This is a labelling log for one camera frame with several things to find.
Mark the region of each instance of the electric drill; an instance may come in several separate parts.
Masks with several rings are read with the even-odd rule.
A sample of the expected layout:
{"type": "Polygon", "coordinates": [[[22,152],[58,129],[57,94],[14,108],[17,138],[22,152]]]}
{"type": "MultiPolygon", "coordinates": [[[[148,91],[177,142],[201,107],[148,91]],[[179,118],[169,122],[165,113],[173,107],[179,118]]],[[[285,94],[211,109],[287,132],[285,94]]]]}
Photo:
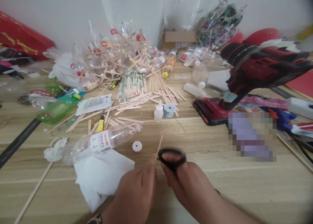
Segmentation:
{"type": "Polygon", "coordinates": [[[221,57],[234,66],[226,81],[229,91],[222,99],[201,98],[193,106],[207,125],[227,123],[228,113],[253,89],[284,85],[311,70],[308,56],[308,52],[295,53],[286,47],[229,43],[221,51],[221,57]]]}

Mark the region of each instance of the hand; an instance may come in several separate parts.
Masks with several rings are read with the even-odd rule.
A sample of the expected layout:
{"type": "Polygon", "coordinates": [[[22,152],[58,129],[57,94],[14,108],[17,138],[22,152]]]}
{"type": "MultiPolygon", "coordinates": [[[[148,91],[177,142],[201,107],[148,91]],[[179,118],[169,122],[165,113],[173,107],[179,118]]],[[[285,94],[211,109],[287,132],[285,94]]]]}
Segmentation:
{"type": "Polygon", "coordinates": [[[101,215],[102,223],[146,223],[157,186],[155,156],[146,167],[136,167],[121,178],[114,201],[101,215]]]}
{"type": "MultiPolygon", "coordinates": [[[[178,161],[180,156],[164,154],[166,161],[178,161]]],[[[198,165],[185,162],[177,169],[177,175],[161,163],[169,187],[185,209],[201,224],[223,222],[222,210],[225,210],[221,196],[198,165]]]]}

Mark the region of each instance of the black scissors handle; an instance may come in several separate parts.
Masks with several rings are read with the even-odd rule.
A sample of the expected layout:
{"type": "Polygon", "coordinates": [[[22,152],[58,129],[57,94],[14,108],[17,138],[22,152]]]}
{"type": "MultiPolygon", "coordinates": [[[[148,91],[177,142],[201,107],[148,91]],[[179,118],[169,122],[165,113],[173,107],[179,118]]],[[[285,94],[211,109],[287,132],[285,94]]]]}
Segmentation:
{"type": "Polygon", "coordinates": [[[177,168],[186,162],[186,155],[183,151],[175,149],[175,148],[162,148],[159,150],[158,154],[158,160],[161,161],[164,165],[166,165],[170,170],[172,170],[174,173],[176,173],[177,168]],[[171,162],[166,161],[162,157],[164,153],[174,154],[174,155],[180,155],[181,158],[179,161],[171,162]]]}

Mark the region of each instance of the pixelated blur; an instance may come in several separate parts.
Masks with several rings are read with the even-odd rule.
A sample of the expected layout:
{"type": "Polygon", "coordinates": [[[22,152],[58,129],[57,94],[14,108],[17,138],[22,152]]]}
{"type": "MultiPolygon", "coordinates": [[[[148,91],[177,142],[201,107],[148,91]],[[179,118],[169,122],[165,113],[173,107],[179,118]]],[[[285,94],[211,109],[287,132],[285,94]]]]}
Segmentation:
{"type": "Polygon", "coordinates": [[[230,154],[234,161],[276,161],[276,113],[230,112],[230,154]]]}

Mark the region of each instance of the wristwatch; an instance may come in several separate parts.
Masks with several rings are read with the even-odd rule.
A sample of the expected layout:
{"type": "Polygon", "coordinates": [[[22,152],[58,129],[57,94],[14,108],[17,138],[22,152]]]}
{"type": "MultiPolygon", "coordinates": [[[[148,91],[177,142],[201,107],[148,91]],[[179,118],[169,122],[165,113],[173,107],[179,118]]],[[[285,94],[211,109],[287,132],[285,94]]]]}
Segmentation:
{"type": "Polygon", "coordinates": [[[92,219],[90,219],[89,222],[87,222],[87,224],[101,224],[101,223],[102,223],[102,220],[101,220],[100,214],[97,214],[92,219]]]}

